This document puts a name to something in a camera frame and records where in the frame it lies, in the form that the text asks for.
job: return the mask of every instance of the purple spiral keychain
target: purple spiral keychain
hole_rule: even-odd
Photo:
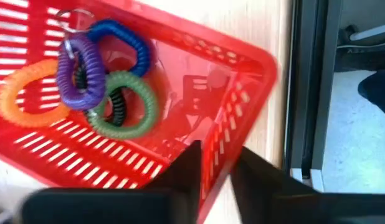
[[[74,51],[85,62],[87,89],[80,92],[72,81],[75,70]],[[61,100],[73,110],[89,110],[96,107],[105,95],[105,67],[98,47],[84,34],[71,35],[61,45],[56,82]]]

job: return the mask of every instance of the red plastic basket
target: red plastic basket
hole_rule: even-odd
[[[161,121],[142,138],[114,141],[92,131],[80,112],[38,129],[20,128],[0,117],[0,158],[49,185],[133,189],[155,178],[198,139],[204,154],[203,221],[275,83],[273,57],[137,2],[0,0],[0,85],[16,69],[56,58],[64,33],[54,14],[77,7],[97,19],[120,21],[151,43],[154,66],[145,80],[159,98]],[[77,13],[62,21],[78,28],[93,22]],[[114,37],[105,38],[100,48],[110,70],[135,63],[135,52]],[[133,95],[127,101],[132,123],[144,111]],[[58,102],[54,77],[31,83],[17,100],[31,113]]]

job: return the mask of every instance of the green spiral keychain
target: green spiral keychain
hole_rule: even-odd
[[[145,106],[145,115],[136,125],[117,127],[105,121],[103,114],[109,94],[119,87],[128,87],[141,97]],[[104,100],[88,110],[87,120],[98,134],[112,139],[133,139],[147,133],[158,119],[158,101],[152,89],[140,78],[126,71],[111,72],[107,75],[107,90]]]

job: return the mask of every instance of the gray floor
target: gray floor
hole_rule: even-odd
[[[334,75],[323,164],[327,192],[385,193],[385,114],[357,92],[372,73]]]

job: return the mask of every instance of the table surface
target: table surface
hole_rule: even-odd
[[[268,50],[278,60],[278,80],[245,145],[280,167],[282,161],[286,71],[289,56],[291,0],[139,0]],[[0,207],[14,208],[36,188],[44,187],[0,161]],[[229,179],[206,223],[240,223]]]

